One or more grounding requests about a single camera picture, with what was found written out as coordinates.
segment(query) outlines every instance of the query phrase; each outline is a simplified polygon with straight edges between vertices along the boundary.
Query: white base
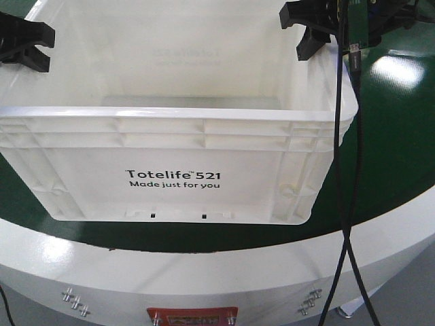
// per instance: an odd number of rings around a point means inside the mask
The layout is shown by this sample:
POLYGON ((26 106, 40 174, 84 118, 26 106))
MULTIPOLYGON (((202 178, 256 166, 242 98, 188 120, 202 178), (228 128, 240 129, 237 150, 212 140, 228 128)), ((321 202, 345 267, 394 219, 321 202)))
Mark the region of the white base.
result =
MULTIPOLYGON (((357 225, 352 242, 367 289, 382 285, 435 239, 432 188, 376 219, 357 225)), ((239 307, 238 325, 284 325, 314 289, 321 312, 341 249, 340 232, 279 246, 208 254, 148 253, 92 247, 0 220, 2 281, 59 312, 80 317, 62 301, 68 287, 89 305, 86 317, 107 326, 142 326, 146 308, 239 307)), ((331 305, 359 295, 348 261, 331 305)))

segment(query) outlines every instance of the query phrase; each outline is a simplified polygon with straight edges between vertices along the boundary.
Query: green platform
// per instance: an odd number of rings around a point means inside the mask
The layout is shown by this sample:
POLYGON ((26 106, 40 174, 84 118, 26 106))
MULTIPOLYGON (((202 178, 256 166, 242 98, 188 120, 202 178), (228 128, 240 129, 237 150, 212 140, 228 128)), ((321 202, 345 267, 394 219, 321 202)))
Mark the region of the green platform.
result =
MULTIPOLYGON (((33 2, 0 0, 0 10, 24 16, 33 2)), ((420 6, 426 14, 435 16, 433 2, 426 1, 420 6)), ((435 184, 434 41, 435 25, 417 23, 411 30, 391 32, 379 46, 364 52, 364 171, 354 223, 388 212, 435 184), (404 73, 417 74, 417 82, 406 84, 395 79, 388 66, 391 62, 404 73)), ((345 193, 349 199, 355 160, 354 125, 341 148, 345 193)), ((62 222, 47 214, 2 157, 0 217, 90 245, 168 252, 262 247, 339 230, 331 172, 310 220, 303 225, 62 222)))

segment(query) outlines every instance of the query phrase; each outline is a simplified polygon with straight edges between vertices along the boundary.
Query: plastic crate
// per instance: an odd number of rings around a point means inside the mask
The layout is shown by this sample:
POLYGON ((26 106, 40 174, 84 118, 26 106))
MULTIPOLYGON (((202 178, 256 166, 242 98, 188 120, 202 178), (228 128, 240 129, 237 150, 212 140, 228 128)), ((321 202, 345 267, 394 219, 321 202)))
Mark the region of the plastic crate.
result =
MULTIPOLYGON (((38 1, 50 72, 0 67, 0 150, 55 219, 305 222, 332 161, 334 45, 282 0, 38 1)), ((356 112, 344 78, 341 136, 356 112)))

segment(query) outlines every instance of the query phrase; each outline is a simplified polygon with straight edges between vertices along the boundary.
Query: black wire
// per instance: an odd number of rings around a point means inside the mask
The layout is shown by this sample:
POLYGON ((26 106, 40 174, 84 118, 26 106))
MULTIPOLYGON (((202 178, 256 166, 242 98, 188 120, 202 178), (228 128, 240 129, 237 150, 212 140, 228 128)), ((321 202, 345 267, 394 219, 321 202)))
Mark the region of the black wire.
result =
POLYGON ((5 303, 7 319, 9 319, 11 326, 15 326, 14 320, 12 319, 12 315, 11 315, 11 312, 9 310, 9 304, 7 302, 5 291, 3 290, 3 287, 1 285, 0 285, 0 294, 3 297, 3 302, 5 303))
MULTIPOLYGON (((351 72, 351 77, 353 79, 353 89, 355 91, 355 97, 358 102, 358 111, 357 111, 357 158, 356 158, 356 166, 355 166, 355 180, 353 184, 353 193, 351 197, 351 203, 349 207, 349 214, 345 216, 344 214, 344 205, 343 205, 343 189, 341 184, 341 167, 340 167, 340 150, 339 150, 339 137, 340 137, 340 116, 341 116, 341 87, 342 87, 342 78, 343 78, 343 42, 344 42, 344 34, 345 34, 345 25, 347 20, 347 6, 349 4, 349 0, 343 0, 340 4, 340 21, 338 25, 338 57, 337 57, 337 85, 336 85, 336 111, 335 111, 335 126, 334 126, 334 167, 336 174, 336 192, 337 192, 337 206, 338 206, 338 214, 340 217, 341 227, 343 231, 343 245, 341 249, 340 258, 338 260, 336 272, 334 275, 334 279, 332 281, 331 290, 329 292, 328 298, 324 305, 324 309, 322 310, 319 326, 324 324, 326 319, 326 314, 329 311, 330 304, 332 302, 332 298, 334 297, 336 287, 338 285, 338 281, 343 269, 343 263, 345 260, 346 252, 349 255, 349 259, 351 261, 351 266, 353 273, 355 274, 355 279, 360 289, 361 295, 364 299, 372 322, 375 326, 380 326, 380 322, 377 318, 375 310, 372 307, 370 302, 370 298, 367 294, 367 291, 364 287, 364 283, 362 281, 362 277, 360 271, 358 269, 358 264, 355 259, 355 255, 353 253, 353 248, 350 241, 351 234, 351 220, 355 214, 356 202, 358 199, 358 190, 362 173, 362 152, 363 152, 363 128, 362 128, 362 108, 361 108, 361 100, 360 100, 360 88, 361 88, 361 70, 351 72)), ((360 52, 356 59, 359 61, 358 66, 361 65, 360 52)))
MULTIPOLYGON (((340 221, 342 224, 342 229, 344 231, 344 210, 343 210, 343 193, 341 187, 341 178, 340 178, 340 151, 338 149, 339 146, 339 137, 340 137, 340 115, 341 115, 341 86, 342 86, 342 78, 343 78, 343 42, 344 42, 344 34, 345 34, 345 18, 347 12, 348 0, 342 0, 340 2, 340 20, 338 23, 338 35, 337 35, 337 44, 338 44, 338 53, 337 53, 337 74, 336 74, 336 102, 335 102, 335 125, 334 125, 334 161, 333 165, 335 167, 336 174, 336 193, 337 193, 337 208, 338 214, 340 216, 340 221)), ((323 326, 326 314, 329 311, 329 307, 332 302, 332 298, 334 297, 338 280, 340 279, 341 271, 343 269, 343 263, 346 257, 346 245, 343 243, 343 247, 341 250, 340 258, 338 259, 337 268, 334 275, 334 280, 332 281, 331 290, 328 294, 328 298, 326 299, 324 309, 321 312, 319 326, 323 326)))

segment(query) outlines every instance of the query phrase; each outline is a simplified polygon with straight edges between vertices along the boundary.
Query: red label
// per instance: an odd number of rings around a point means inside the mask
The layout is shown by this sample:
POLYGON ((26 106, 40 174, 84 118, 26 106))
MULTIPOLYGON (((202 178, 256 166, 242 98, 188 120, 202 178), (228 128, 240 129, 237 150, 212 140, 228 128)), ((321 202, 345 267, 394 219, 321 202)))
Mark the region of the red label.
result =
POLYGON ((147 311, 152 321, 158 321, 158 326, 229 326, 235 325, 238 308, 148 308, 147 311))

